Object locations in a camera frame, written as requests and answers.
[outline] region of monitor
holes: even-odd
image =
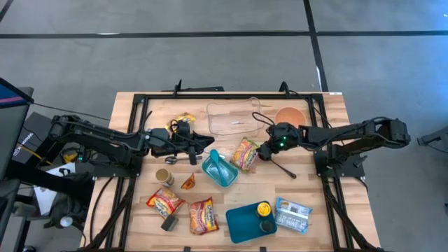
[[[0,78],[0,109],[33,103],[34,100],[8,81]]]

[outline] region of clear plastic tray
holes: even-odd
[[[264,124],[253,119],[252,112],[261,113],[260,100],[255,97],[245,101],[210,103],[207,105],[210,133],[225,136],[256,132]]]

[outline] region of wooden tabletop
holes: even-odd
[[[109,125],[111,129],[126,132],[133,96],[133,92],[119,92],[117,94]],[[331,125],[337,127],[348,124],[349,119],[343,96],[341,94],[324,93],[323,97],[328,121]],[[146,129],[164,127],[171,119],[184,112],[188,112],[196,117],[196,121],[191,126],[192,130],[195,130],[198,134],[212,135],[209,131],[207,105],[210,103],[229,104],[231,102],[238,102],[238,100],[150,100],[148,110],[152,110],[153,114],[146,123]],[[303,112],[307,124],[311,124],[308,106],[305,101],[296,99],[262,99],[260,103],[262,113],[271,119],[274,119],[279,109],[293,107]],[[227,105],[229,111],[232,111],[230,116],[232,114],[240,115],[239,111],[243,111],[245,108],[250,111],[253,109],[242,105]],[[215,137],[215,142],[207,147],[206,150],[215,148],[227,157],[233,154],[235,148],[244,136],[259,144],[269,138],[265,132],[265,127],[246,134],[213,136]],[[229,188],[221,188],[202,172],[200,163],[192,166],[187,161],[169,165],[165,164],[163,157],[154,158],[150,155],[146,156],[143,161],[141,175],[136,180],[125,250],[182,251],[184,246],[190,246],[192,251],[259,251],[261,246],[266,246],[268,251],[332,251],[333,246],[331,244],[322,183],[316,175],[312,153],[303,148],[294,148],[275,155],[274,160],[296,173],[297,178],[291,179],[284,171],[280,170],[280,168],[271,162],[257,160],[254,173],[240,173],[237,180]],[[193,203],[205,200],[208,197],[213,197],[213,210],[218,219],[220,230],[203,235],[191,234],[187,204],[184,204],[176,212],[179,222],[172,232],[165,232],[160,228],[163,218],[156,210],[146,206],[148,198],[161,186],[155,179],[155,172],[160,168],[166,168],[174,175],[175,183],[171,187],[171,190],[185,201]],[[192,173],[195,173],[196,186],[190,190],[181,189],[182,183]],[[87,237],[89,237],[92,207],[106,180],[107,178],[101,178],[95,183],[87,223],[85,225],[85,234]],[[94,217],[94,236],[101,230],[111,214],[116,181],[116,178],[112,180],[99,200]],[[366,189],[353,178],[341,178],[341,182],[350,219],[370,243],[379,246]],[[300,234],[294,230],[279,227],[276,234],[245,241],[240,244],[233,244],[230,240],[225,212],[229,209],[242,207],[262,200],[267,200],[272,206],[275,206],[277,197],[283,197],[313,209],[309,217],[309,229],[307,233]],[[338,230],[341,246],[344,246],[344,235],[339,218],[337,218],[337,224],[339,225]],[[116,228],[118,231],[114,234],[114,246],[118,245],[121,219],[118,220],[116,226],[118,227]]]

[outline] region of yellow lid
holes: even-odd
[[[259,203],[257,206],[257,213],[263,217],[268,216],[271,213],[271,205],[266,202]]]

